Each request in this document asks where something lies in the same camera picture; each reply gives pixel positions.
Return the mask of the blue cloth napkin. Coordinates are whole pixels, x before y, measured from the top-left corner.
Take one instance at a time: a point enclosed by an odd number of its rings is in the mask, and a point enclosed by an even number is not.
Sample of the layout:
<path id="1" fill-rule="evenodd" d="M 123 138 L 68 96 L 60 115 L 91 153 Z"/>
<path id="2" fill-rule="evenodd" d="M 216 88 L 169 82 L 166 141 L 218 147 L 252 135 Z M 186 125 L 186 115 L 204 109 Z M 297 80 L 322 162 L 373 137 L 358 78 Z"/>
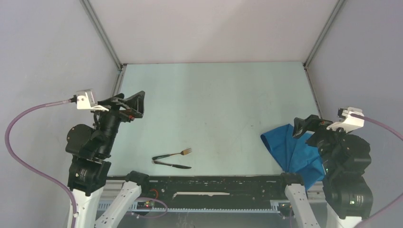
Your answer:
<path id="1" fill-rule="evenodd" d="M 261 134 L 260 138 L 282 170 L 299 174 L 308 190 L 323 180 L 323 162 L 318 149 L 306 144 L 312 135 L 305 133 L 296 139 L 293 130 L 293 125 L 286 124 Z"/>

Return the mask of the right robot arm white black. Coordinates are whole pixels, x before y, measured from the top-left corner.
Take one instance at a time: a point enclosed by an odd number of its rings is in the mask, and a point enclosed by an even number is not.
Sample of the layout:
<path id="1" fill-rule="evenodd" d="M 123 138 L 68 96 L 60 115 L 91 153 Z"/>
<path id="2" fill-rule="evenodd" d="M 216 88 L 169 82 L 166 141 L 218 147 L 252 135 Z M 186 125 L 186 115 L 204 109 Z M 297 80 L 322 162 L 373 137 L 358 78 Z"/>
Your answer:
<path id="1" fill-rule="evenodd" d="M 373 194 L 363 178 L 371 164 L 370 144 L 351 132 L 364 126 L 364 115 L 341 109 L 340 120 L 332 122 L 310 115 L 296 117 L 292 136 L 307 131 L 313 135 L 306 144 L 318 149 L 325 176 L 322 180 L 328 228 L 353 228 L 369 218 Z"/>

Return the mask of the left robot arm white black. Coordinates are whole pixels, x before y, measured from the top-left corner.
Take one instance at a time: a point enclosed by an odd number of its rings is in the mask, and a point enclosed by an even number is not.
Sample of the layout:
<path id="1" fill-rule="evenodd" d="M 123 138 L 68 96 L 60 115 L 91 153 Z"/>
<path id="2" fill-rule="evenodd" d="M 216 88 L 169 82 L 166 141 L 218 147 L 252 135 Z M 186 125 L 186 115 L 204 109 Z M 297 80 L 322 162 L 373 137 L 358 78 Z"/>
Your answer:
<path id="1" fill-rule="evenodd" d="M 123 93 L 96 101 L 92 90 L 75 96 L 78 110 L 94 115 L 93 126 L 78 124 L 67 134 L 66 152 L 72 154 L 67 186 L 75 197 L 70 218 L 74 228 L 116 228 L 137 198 L 150 192 L 149 176 L 132 171 L 125 176 L 120 193 L 99 218 L 96 217 L 101 195 L 111 167 L 113 144 L 121 123 L 130 123 L 144 115 L 145 92 L 128 98 Z"/>

